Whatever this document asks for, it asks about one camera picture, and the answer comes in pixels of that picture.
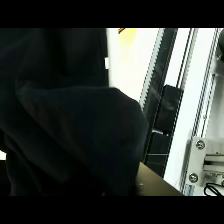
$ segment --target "wire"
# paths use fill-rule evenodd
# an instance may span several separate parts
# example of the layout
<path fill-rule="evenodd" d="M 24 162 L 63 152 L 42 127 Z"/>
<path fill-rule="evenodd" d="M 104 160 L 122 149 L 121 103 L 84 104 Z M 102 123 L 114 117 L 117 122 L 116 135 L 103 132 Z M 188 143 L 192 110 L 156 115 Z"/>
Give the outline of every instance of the wire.
<path fill-rule="evenodd" d="M 206 196 L 212 196 L 212 195 L 210 195 L 210 194 L 207 194 L 207 189 L 208 190 L 210 190 L 215 196 L 223 196 L 221 193 L 220 193 L 220 191 L 216 188 L 216 187 L 214 187 L 214 186 L 218 186 L 218 187 L 224 187 L 224 186 L 222 186 L 222 185 L 220 185 L 220 184 L 214 184 L 214 183 L 206 183 L 206 185 L 205 185 L 205 188 L 204 188 L 204 194 L 206 195 Z"/>

